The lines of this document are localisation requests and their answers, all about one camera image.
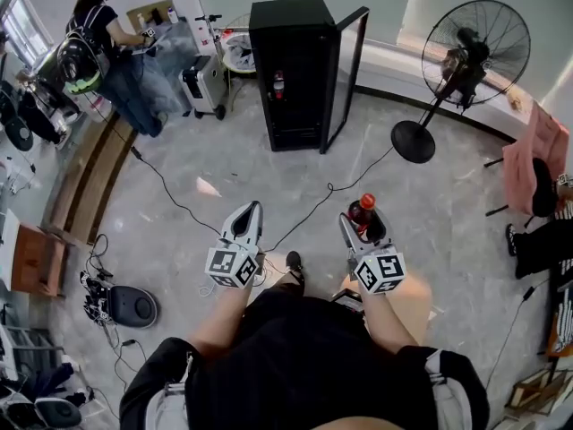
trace black device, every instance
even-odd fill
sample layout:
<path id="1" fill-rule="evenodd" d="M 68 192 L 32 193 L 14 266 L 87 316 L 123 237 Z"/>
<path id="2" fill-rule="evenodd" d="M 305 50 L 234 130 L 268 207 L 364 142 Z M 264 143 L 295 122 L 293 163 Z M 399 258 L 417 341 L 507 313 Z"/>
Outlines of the black device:
<path id="1" fill-rule="evenodd" d="M 495 0 L 457 6 L 433 27 L 423 47 L 422 73 L 436 97 L 420 125 L 401 121 L 392 129 L 392 144 L 402 158 L 423 164 L 436 142 L 426 129 L 443 101 L 465 111 L 507 91 L 529 60 L 531 39 L 519 14 Z"/>
<path id="2" fill-rule="evenodd" d="M 273 151 L 325 153 L 346 123 L 369 9 L 336 24 L 323 0 L 252 4 L 249 34 Z"/>

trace black shoe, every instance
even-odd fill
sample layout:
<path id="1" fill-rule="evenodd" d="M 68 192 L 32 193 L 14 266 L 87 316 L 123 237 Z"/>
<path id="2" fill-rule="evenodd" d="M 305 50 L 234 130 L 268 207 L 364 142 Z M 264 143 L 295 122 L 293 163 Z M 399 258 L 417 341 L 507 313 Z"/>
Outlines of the black shoe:
<path id="1" fill-rule="evenodd" d="M 298 252 L 292 251 L 288 252 L 286 256 L 286 266 L 291 271 L 300 272 L 303 268 L 303 262 L 301 260 L 301 255 Z"/>
<path id="2" fill-rule="evenodd" d="M 516 256 L 517 255 L 516 243 L 514 241 L 514 235 L 515 234 L 516 234 L 516 229 L 514 228 L 514 226 L 511 223 L 509 223 L 505 228 L 505 238 L 508 241 L 509 256 Z"/>

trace pink cloth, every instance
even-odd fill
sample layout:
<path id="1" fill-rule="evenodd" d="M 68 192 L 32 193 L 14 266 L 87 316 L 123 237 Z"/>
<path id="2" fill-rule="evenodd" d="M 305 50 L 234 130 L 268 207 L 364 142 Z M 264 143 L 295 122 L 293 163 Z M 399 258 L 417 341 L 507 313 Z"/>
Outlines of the pink cloth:
<path id="1" fill-rule="evenodd" d="M 508 206 L 533 215 L 537 188 L 534 158 L 545 161 L 553 180 L 565 172 L 569 131 L 534 102 L 526 133 L 503 148 L 505 193 Z"/>

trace gray floor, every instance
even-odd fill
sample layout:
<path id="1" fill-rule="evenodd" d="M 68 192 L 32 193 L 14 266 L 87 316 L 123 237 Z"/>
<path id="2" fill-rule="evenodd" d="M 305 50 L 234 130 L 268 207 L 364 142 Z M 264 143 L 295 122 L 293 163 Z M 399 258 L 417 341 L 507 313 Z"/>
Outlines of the gray floor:
<path id="1" fill-rule="evenodd" d="M 327 155 L 315 150 L 274 153 L 259 92 L 250 83 L 223 122 L 212 116 L 201 121 L 174 117 L 157 139 L 140 136 L 136 145 L 165 175 L 173 196 L 216 228 L 243 203 L 260 201 L 265 219 L 261 246 L 268 248 L 327 194 L 328 182 L 348 185 L 386 151 L 391 126 L 420 115 L 419 109 L 357 94 L 348 123 Z M 334 293 L 346 262 L 338 214 L 360 194 L 375 194 L 407 266 L 432 286 L 437 316 L 430 322 L 427 344 L 469 356 L 486 381 L 523 294 L 546 276 L 513 277 L 503 229 L 510 220 L 523 225 L 524 216 L 502 212 L 484 217 L 505 203 L 502 167 L 483 169 L 485 161 L 501 155 L 504 142 L 442 116 L 433 119 L 431 129 L 437 142 L 431 162 L 417 166 L 391 152 L 360 184 L 334 193 L 269 258 L 284 269 L 286 253 L 299 250 L 309 274 L 308 293 Z M 133 156 L 120 173 L 100 232 L 109 236 L 103 261 L 115 281 L 145 288 L 161 304 L 155 326 L 145 331 L 120 327 L 122 340 L 138 340 L 149 355 L 165 337 L 184 337 L 207 315 L 217 290 L 207 297 L 200 291 L 211 286 L 203 268 L 215 235 L 175 207 L 160 180 Z M 122 384 L 114 374 L 115 355 L 82 310 L 85 292 L 78 272 L 86 256 L 85 250 L 72 250 L 64 283 L 67 298 L 52 304 L 50 328 L 117 412 Z M 257 289 L 277 278 L 278 272 L 269 271 Z M 489 388 L 493 421 L 511 385 L 541 364 L 535 353 L 542 341 L 546 300 L 543 285 L 521 308 Z M 133 366 L 141 364 L 137 347 L 125 348 L 124 356 Z M 133 378 L 123 365 L 118 370 L 127 380 Z M 104 412 L 88 419 L 84 428 L 111 425 L 114 419 Z"/>

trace woman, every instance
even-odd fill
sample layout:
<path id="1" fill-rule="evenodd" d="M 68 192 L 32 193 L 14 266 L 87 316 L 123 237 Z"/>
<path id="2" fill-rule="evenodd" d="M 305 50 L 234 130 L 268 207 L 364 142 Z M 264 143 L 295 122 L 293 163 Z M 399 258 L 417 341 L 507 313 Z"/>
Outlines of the woman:
<path id="1" fill-rule="evenodd" d="M 547 165 L 534 159 L 537 188 L 533 199 L 536 217 L 548 217 L 561 210 L 566 201 L 573 202 L 573 188 L 569 182 L 557 184 L 552 180 Z M 512 224 L 506 226 L 510 256 L 517 257 L 516 278 L 545 271 L 563 260 L 573 258 L 573 219 L 556 219 L 533 233 L 518 234 Z"/>
<path id="2" fill-rule="evenodd" d="M 121 428 L 485 429 L 466 357 L 418 347 L 386 297 L 361 287 L 367 331 L 360 314 L 304 297 L 297 252 L 286 266 L 248 307 L 251 285 L 226 288 L 187 341 L 164 340 L 122 398 Z M 164 394 L 170 383 L 184 402 Z"/>
<path id="3" fill-rule="evenodd" d="M 133 61 L 129 53 L 120 55 L 119 46 L 135 47 L 148 46 L 153 39 L 142 35 L 125 33 L 115 11 L 107 5 L 105 0 L 78 0 L 73 8 L 73 17 L 70 22 L 82 26 L 90 11 L 99 6 L 98 15 L 91 24 L 96 41 L 104 48 L 111 63 L 110 69 L 98 93 L 111 101 L 119 114 L 139 133 L 156 137 L 161 132 L 161 126 L 167 120 L 165 113 L 153 116 L 150 108 L 141 96 L 139 85 L 133 77 Z"/>

